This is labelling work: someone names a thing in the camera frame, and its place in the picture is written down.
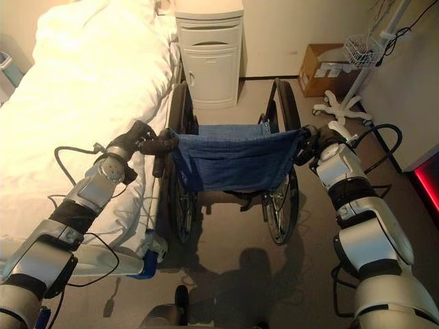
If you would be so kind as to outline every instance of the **gray carpet floor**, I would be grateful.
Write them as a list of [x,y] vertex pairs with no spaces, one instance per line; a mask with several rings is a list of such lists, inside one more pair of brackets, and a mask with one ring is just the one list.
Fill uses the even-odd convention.
[[[289,81],[303,125],[321,126],[332,119],[325,114],[314,117],[312,106],[321,98],[304,98],[297,81]],[[200,124],[255,123],[265,112],[271,85],[272,80],[245,82],[235,108],[197,110]],[[355,120],[346,126],[352,133],[365,130]],[[357,153],[363,168],[383,156],[372,135],[365,138]],[[266,319],[275,329],[346,328],[350,321],[337,318],[332,307],[330,271],[338,264],[332,248],[332,238],[339,230],[335,211],[307,166],[296,172],[300,214],[287,245],[279,247],[272,242],[260,205],[240,212],[238,199],[203,193],[199,199],[201,215],[187,245],[175,241],[166,210],[162,210],[159,230],[169,240],[169,256],[154,278],[111,277],[85,289],[68,287],[54,328],[138,328],[154,306],[173,302],[174,290],[182,283],[190,290],[193,324],[249,328],[258,319]],[[390,162],[369,178],[373,184],[393,184],[385,200],[412,242],[414,273],[439,303],[439,233],[433,221],[409,180]],[[353,296],[352,290],[340,288],[342,310],[353,310]],[[110,317],[104,317],[105,309]]]

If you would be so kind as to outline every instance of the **bedside cabinet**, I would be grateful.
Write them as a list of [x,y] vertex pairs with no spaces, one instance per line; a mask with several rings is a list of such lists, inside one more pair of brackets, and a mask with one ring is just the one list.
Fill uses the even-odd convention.
[[178,40],[195,108],[236,105],[243,13],[241,0],[176,0]]

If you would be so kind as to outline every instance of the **black cable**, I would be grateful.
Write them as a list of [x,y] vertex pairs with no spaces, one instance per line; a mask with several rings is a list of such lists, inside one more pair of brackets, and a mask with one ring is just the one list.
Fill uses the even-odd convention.
[[82,287],[89,286],[90,284],[96,283],[97,281],[100,281],[100,280],[102,280],[103,278],[106,278],[106,277],[109,276],[112,272],[114,272],[114,271],[116,270],[116,268],[119,266],[119,263],[120,263],[119,257],[118,257],[117,254],[114,252],[114,250],[111,249],[111,247],[110,247],[109,245],[106,244],[106,242],[105,242],[104,240],[102,240],[102,239],[101,239],[97,234],[95,234],[95,233],[87,232],[86,234],[93,235],[96,239],[98,239],[99,241],[101,241],[101,242],[102,242],[102,243],[108,248],[108,250],[111,251],[111,253],[115,256],[115,258],[116,258],[116,260],[117,260],[116,265],[111,269],[111,271],[109,271],[107,274],[105,274],[105,275],[99,277],[99,278],[96,279],[96,280],[93,280],[93,281],[87,282],[86,284],[73,284],[73,283],[68,283],[67,286],[70,286],[70,287],[77,287],[77,288],[82,288]]
[[60,313],[60,309],[61,309],[61,305],[62,305],[62,301],[64,300],[64,292],[65,289],[63,289],[61,291],[61,297],[60,297],[60,301],[58,302],[58,306],[56,308],[54,317],[52,318],[52,321],[50,322],[49,326],[47,327],[47,329],[52,329],[52,327],[54,326],[55,320],[58,317],[58,314]]
[[387,195],[387,193],[389,193],[389,191],[392,189],[392,185],[391,184],[373,185],[372,188],[385,188],[385,191],[379,196],[381,199],[383,199]]
[[401,142],[403,141],[403,132],[401,131],[401,129],[399,129],[397,126],[392,125],[390,123],[383,123],[381,125],[376,125],[376,126],[370,128],[369,130],[366,130],[363,134],[361,134],[358,137],[358,139],[356,139],[354,141],[352,147],[354,149],[357,148],[358,145],[361,143],[361,141],[363,140],[364,137],[369,135],[371,132],[375,132],[375,131],[383,129],[383,128],[390,128],[390,129],[392,129],[392,130],[394,130],[396,132],[396,135],[397,135],[396,143],[391,148],[391,150],[389,150],[389,152],[387,152],[387,154],[384,157],[382,157],[381,159],[376,161],[376,163],[374,163],[372,166],[367,168],[364,171],[365,174],[370,173],[373,169],[377,168],[380,164],[382,164],[386,159],[390,158],[390,156],[398,149],[399,145],[401,145]]
[[111,198],[114,199],[115,197],[120,196],[123,192],[126,191],[126,188],[128,187],[128,185],[125,185],[125,187],[123,188],[123,190],[120,193],[117,193],[116,195],[113,195]]
[[60,166],[60,168],[62,169],[64,174],[67,176],[67,178],[70,180],[70,183],[72,183],[72,185],[75,186],[76,185],[75,180],[73,179],[73,177],[71,177],[69,171],[63,165],[63,163],[61,162],[61,159],[60,159],[60,154],[59,153],[63,149],[67,149],[69,151],[76,151],[76,152],[80,152],[80,153],[85,153],[85,154],[98,154],[100,149],[98,149],[96,147],[93,151],[89,151],[87,149],[78,149],[77,147],[71,147],[71,146],[58,146],[57,148],[55,148],[54,153],[55,153],[56,162],[58,163],[58,165]]
[[431,5],[429,5],[427,8],[425,8],[425,10],[423,11],[423,13],[421,15],[419,15],[419,17],[410,25],[409,29],[411,29],[419,20],[422,16],[424,16],[424,14],[428,11],[428,9],[430,9],[431,7],[433,7],[434,5],[436,5],[436,3],[439,0],[435,0],[431,3]]
[[408,31],[412,30],[412,27],[415,26],[415,24],[417,24],[417,22],[419,22],[419,20],[421,19],[422,16],[424,16],[424,14],[431,8],[433,7],[439,0],[435,0],[433,1],[427,8],[424,9],[424,11],[422,12],[421,15],[419,15],[419,17],[409,26],[409,27],[403,27],[402,29],[399,29],[396,33],[395,33],[395,38],[393,38],[391,41],[389,41],[389,43],[387,44],[387,46],[385,47],[385,51],[384,51],[384,56],[389,56],[395,49],[396,46],[396,42],[398,40],[398,38],[402,37],[404,34],[406,34]]
[[[341,283],[339,281],[342,281],[338,278],[338,273],[342,269],[342,265],[339,264],[336,267],[333,268],[331,271],[331,277],[333,278],[333,285],[332,285],[332,293],[333,293],[333,305],[334,305],[334,312],[338,317],[354,317],[354,313],[341,313],[338,309],[338,297],[337,297],[337,283]],[[343,284],[351,288],[356,288],[353,284],[350,284],[348,282],[342,281]]]

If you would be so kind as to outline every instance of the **cabinet door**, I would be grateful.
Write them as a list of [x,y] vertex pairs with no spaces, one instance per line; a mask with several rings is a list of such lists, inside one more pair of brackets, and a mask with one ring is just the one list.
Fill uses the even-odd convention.
[[194,105],[233,105],[237,97],[238,47],[198,46],[183,52],[186,79]]

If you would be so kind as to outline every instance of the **red light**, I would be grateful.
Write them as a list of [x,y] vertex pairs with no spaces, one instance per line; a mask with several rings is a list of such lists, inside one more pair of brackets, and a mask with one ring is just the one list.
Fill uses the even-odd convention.
[[436,210],[439,212],[439,195],[436,194],[434,187],[428,182],[427,178],[420,169],[415,170],[414,173],[418,177],[420,183],[424,186],[427,194],[430,196],[430,199],[436,207]]

